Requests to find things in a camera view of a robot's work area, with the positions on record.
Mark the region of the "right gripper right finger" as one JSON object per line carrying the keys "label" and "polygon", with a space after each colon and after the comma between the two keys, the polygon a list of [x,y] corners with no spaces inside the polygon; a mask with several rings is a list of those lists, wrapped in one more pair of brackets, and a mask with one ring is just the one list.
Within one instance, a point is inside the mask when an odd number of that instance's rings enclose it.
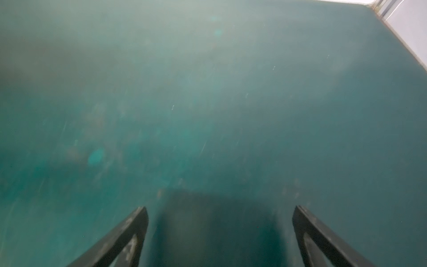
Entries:
{"label": "right gripper right finger", "polygon": [[326,267],[326,258],[335,267],[374,266],[306,207],[295,207],[292,224],[306,267]]}

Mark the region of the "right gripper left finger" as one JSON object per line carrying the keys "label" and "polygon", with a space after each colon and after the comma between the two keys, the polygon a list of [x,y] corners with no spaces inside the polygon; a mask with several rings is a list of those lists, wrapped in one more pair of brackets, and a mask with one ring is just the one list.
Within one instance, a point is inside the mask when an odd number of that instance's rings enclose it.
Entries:
{"label": "right gripper left finger", "polygon": [[137,267],[149,225],[145,207],[138,207],[70,267]]}

